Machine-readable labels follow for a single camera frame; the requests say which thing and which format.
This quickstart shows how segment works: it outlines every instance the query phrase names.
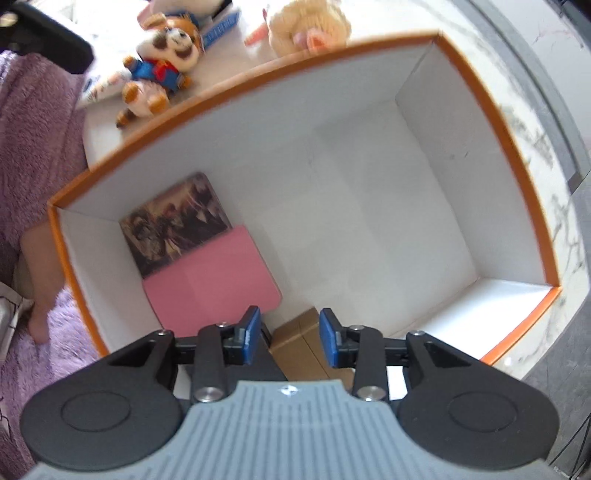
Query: box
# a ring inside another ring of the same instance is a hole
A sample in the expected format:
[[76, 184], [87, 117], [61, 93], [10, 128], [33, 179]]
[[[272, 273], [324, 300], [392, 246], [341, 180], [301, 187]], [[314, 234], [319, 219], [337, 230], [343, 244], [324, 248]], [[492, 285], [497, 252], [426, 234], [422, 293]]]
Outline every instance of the box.
[[282, 294], [272, 330], [330, 307], [343, 325], [425, 330], [492, 364], [559, 295], [527, 161], [437, 32], [237, 76], [156, 116], [55, 196], [58, 251], [102, 354], [161, 328], [120, 218], [196, 172]]
[[289, 381], [338, 378], [348, 391], [353, 387], [353, 369], [331, 368], [326, 362], [316, 309], [302, 313], [275, 330], [269, 351]]

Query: beige plush toy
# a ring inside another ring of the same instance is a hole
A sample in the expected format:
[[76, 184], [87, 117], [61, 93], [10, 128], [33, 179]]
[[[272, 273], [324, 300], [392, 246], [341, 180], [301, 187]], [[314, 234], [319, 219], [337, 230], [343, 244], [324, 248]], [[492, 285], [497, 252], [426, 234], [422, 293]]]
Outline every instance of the beige plush toy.
[[344, 45], [351, 35], [349, 21], [331, 0], [291, 0], [263, 10], [263, 17], [265, 23], [246, 38], [245, 44], [268, 36], [271, 48], [281, 57]]

